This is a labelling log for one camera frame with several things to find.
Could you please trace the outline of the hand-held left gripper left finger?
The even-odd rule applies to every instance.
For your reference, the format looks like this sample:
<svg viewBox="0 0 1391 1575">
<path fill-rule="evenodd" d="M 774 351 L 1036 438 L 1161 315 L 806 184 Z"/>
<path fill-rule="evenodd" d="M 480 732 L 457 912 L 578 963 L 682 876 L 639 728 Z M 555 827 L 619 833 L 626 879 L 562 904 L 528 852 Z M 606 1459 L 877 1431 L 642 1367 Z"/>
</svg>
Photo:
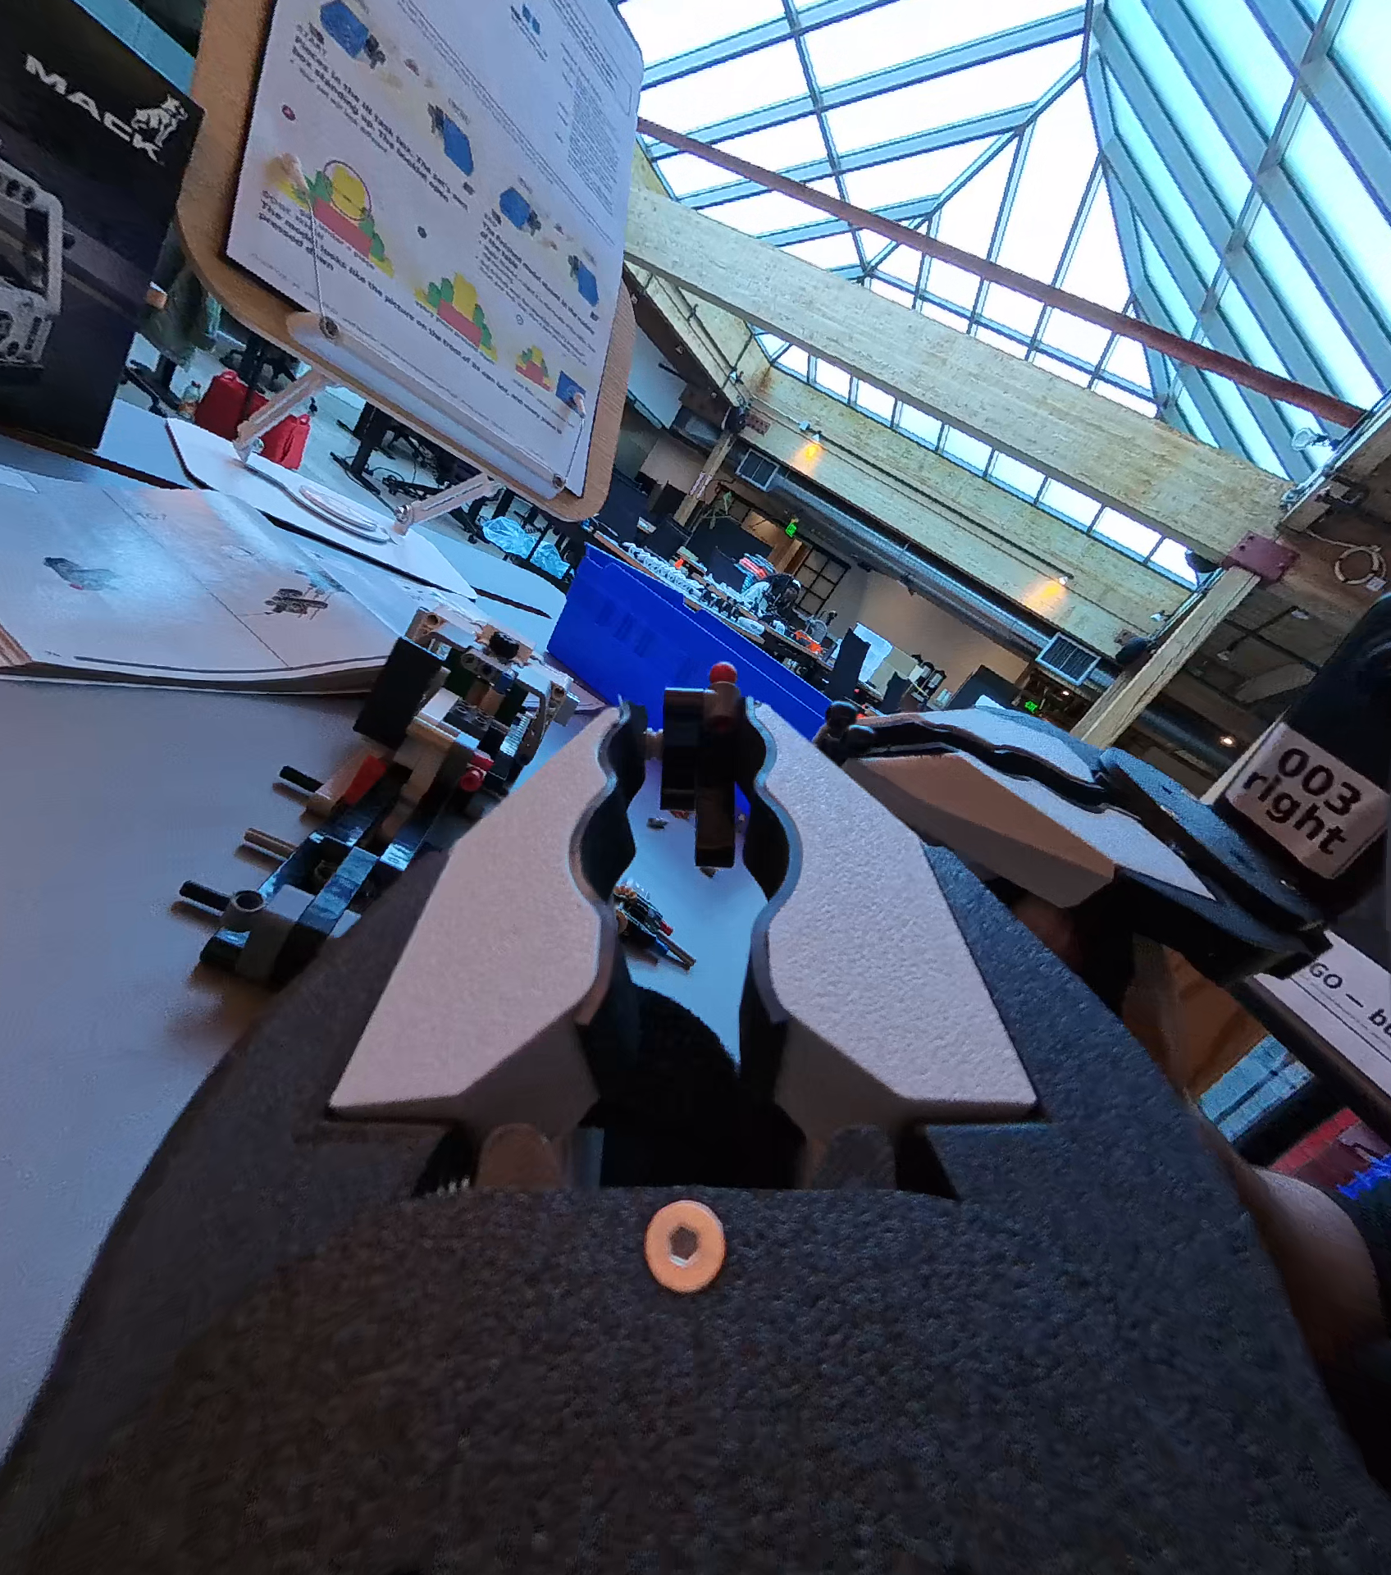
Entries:
<svg viewBox="0 0 1391 1575">
<path fill-rule="evenodd" d="M 646 1050 L 611 904 L 644 765 L 644 722 L 606 707 L 452 847 L 327 1098 L 331 1137 L 450 1137 L 475 1185 L 603 1185 L 587 1119 Z"/>
</svg>

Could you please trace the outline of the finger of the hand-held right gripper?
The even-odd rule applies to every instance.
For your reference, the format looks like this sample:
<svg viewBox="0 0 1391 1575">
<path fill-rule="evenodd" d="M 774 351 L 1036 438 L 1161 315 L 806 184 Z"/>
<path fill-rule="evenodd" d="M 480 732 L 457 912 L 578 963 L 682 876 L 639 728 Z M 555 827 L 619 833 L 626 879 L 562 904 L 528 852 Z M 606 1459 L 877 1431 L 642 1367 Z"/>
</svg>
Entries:
<svg viewBox="0 0 1391 1575">
<path fill-rule="evenodd" d="M 842 765 L 952 753 L 1067 799 L 1108 797 L 1102 750 L 1026 712 L 964 707 L 895 714 L 856 720 L 842 732 Z"/>
<path fill-rule="evenodd" d="M 1216 909 L 1184 858 L 1121 809 L 1079 806 L 962 753 L 854 758 L 846 774 L 923 840 L 1059 909 L 1118 876 L 1193 897 L 1202 912 Z"/>
</svg>

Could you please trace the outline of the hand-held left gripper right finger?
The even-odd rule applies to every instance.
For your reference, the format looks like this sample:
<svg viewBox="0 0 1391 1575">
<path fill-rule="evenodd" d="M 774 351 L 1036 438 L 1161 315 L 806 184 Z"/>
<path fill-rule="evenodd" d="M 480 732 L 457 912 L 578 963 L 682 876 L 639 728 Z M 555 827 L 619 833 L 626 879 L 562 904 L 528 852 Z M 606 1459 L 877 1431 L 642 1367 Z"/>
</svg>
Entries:
<svg viewBox="0 0 1391 1575">
<path fill-rule="evenodd" d="M 756 1181 L 798 1188 L 842 1132 L 1029 1122 L 1038 1093 L 920 837 L 774 709 L 741 724 L 741 994 Z"/>
</svg>

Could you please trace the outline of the white lego truck model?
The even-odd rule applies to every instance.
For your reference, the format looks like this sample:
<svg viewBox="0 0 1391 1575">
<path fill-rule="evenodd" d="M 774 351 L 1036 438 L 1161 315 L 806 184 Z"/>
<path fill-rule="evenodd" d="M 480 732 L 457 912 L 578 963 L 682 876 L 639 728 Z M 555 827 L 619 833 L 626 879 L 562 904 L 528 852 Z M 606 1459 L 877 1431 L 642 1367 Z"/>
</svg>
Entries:
<svg viewBox="0 0 1391 1575">
<path fill-rule="evenodd" d="M 567 674 L 511 630 L 441 601 L 418 609 L 355 714 L 350 755 L 326 778 L 288 765 L 275 773 L 308 825 L 295 840 L 244 832 L 272 873 L 229 893 L 180 886 L 183 906 L 213 916 L 198 965 L 254 986 L 290 983 L 436 832 L 501 802 L 577 706 Z"/>
</svg>

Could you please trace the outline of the small black lego subassembly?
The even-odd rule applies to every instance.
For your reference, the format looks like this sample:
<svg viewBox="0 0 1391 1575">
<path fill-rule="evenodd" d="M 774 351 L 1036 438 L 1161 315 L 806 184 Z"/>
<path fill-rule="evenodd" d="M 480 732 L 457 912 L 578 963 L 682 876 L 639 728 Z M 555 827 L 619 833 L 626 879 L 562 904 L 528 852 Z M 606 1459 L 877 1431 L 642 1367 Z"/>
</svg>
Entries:
<svg viewBox="0 0 1391 1575">
<path fill-rule="evenodd" d="M 731 868 L 739 786 L 752 778 L 764 753 L 737 668 L 718 660 L 705 686 L 665 689 L 660 720 L 642 737 L 646 758 L 660 765 L 660 811 L 692 820 L 698 870 Z"/>
</svg>

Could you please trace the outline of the person's right forearm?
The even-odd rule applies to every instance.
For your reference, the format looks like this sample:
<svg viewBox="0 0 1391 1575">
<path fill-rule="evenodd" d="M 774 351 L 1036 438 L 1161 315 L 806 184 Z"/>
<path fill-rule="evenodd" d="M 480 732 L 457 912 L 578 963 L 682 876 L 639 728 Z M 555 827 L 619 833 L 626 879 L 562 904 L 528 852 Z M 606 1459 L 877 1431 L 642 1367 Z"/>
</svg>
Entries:
<svg viewBox="0 0 1391 1575">
<path fill-rule="evenodd" d="M 1353 1219 L 1297 1178 L 1236 1157 L 1228 1168 L 1313 1358 L 1333 1365 L 1384 1339 L 1374 1263 Z"/>
</svg>

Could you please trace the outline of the lego gear subassembly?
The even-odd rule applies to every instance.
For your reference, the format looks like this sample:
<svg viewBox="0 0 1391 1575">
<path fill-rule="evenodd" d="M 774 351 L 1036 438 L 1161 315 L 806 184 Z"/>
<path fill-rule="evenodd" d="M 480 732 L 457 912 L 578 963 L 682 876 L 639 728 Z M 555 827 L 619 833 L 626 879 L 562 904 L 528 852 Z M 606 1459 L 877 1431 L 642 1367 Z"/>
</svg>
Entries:
<svg viewBox="0 0 1391 1575">
<path fill-rule="evenodd" d="M 613 886 L 611 902 L 619 935 L 644 955 L 673 963 L 685 973 L 695 966 L 695 957 L 673 938 L 672 925 L 647 894 L 631 881 Z"/>
</svg>

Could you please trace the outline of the open lego instruction booklet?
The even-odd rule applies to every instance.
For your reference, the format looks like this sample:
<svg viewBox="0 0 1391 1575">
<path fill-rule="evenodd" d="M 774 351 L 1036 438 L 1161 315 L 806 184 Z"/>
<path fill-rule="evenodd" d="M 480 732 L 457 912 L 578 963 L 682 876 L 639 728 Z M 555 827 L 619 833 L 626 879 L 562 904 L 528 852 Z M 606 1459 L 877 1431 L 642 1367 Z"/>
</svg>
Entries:
<svg viewBox="0 0 1391 1575">
<path fill-rule="evenodd" d="M 437 604 L 209 491 L 0 482 L 0 679 L 359 696 Z"/>
</svg>

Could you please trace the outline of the lego truck set box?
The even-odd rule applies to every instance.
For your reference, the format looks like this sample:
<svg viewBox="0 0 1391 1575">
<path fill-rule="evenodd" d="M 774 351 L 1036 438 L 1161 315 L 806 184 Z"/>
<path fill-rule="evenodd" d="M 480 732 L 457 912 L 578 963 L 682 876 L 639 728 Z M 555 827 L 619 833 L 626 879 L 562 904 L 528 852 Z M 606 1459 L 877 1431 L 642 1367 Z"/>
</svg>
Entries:
<svg viewBox="0 0 1391 1575">
<path fill-rule="evenodd" d="M 0 425 L 93 448 L 201 108 L 129 3 L 0 2 Z"/>
</svg>

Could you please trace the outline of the person's right hand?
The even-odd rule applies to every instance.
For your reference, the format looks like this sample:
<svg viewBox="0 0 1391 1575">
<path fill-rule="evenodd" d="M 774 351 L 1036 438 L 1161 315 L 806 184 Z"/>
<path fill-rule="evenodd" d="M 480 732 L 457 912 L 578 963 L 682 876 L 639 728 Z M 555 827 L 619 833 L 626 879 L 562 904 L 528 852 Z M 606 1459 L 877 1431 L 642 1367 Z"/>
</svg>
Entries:
<svg viewBox="0 0 1391 1575">
<path fill-rule="evenodd" d="M 1144 937 L 1133 938 L 1120 1019 L 1172 1089 L 1189 1101 L 1234 1070 L 1267 1035 L 1231 993 Z"/>
</svg>

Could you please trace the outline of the blue plastic bin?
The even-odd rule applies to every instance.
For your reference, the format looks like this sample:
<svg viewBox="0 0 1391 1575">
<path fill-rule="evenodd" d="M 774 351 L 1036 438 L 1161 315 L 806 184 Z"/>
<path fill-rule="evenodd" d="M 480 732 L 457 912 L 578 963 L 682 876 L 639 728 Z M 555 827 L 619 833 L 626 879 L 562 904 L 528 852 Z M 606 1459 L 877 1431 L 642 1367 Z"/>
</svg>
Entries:
<svg viewBox="0 0 1391 1575">
<path fill-rule="evenodd" d="M 654 728 L 665 691 L 703 687 L 719 661 L 734 666 L 744 697 L 774 709 L 803 738 L 819 730 L 829 704 L 713 612 L 595 546 L 575 566 L 547 656 L 603 701 L 641 706 Z"/>
</svg>

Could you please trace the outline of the red ceiling pipe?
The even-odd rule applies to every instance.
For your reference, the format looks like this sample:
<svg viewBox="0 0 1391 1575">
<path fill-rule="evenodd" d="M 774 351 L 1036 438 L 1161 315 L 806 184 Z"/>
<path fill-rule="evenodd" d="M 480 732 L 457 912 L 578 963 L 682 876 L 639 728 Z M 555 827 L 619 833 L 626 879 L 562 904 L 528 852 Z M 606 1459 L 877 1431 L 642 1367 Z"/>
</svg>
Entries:
<svg viewBox="0 0 1391 1575">
<path fill-rule="evenodd" d="M 874 233 L 892 246 L 906 248 L 920 253 L 944 266 L 957 267 L 974 274 L 980 282 L 1000 286 L 1015 295 L 1036 302 L 1043 307 L 1059 310 L 1072 318 L 1079 318 L 1107 333 L 1130 340 L 1146 349 L 1156 351 L 1167 359 L 1216 376 L 1241 389 L 1274 400 L 1292 409 L 1313 415 L 1323 423 L 1331 423 L 1344 430 L 1354 428 L 1367 417 L 1367 410 L 1338 399 L 1325 391 L 1295 382 L 1285 376 L 1277 376 L 1256 364 L 1228 356 L 1223 351 L 1182 338 L 1177 333 L 1131 317 L 1125 312 L 1111 310 L 1107 305 L 1033 279 L 1023 272 L 1010 269 L 979 253 L 951 246 L 920 230 L 902 225 L 890 217 L 844 202 L 826 192 L 818 192 L 806 182 L 795 181 L 782 172 L 760 167 L 736 154 L 724 153 L 719 148 L 706 144 L 693 136 L 665 128 L 655 121 L 639 117 L 636 130 L 649 139 L 665 144 L 673 153 L 696 158 L 713 167 L 751 182 L 762 190 L 775 192 L 815 212 L 828 215 L 851 230 Z"/>
</svg>

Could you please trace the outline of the red bag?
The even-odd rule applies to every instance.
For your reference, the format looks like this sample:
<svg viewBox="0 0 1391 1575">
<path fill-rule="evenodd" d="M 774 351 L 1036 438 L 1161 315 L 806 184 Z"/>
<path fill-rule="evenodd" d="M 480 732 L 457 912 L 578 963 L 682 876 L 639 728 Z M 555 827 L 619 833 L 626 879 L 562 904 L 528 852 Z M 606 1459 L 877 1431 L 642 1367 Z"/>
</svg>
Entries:
<svg viewBox="0 0 1391 1575">
<path fill-rule="evenodd" d="M 244 420 L 265 410 L 268 399 L 252 391 L 232 369 L 221 369 L 190 405 L 190 420 L 214 436 L 236 440 Z M 311 409 L 293 410 L 258 440 L 263 459 L 298 471 L 311 436 Z"/>
</svg>

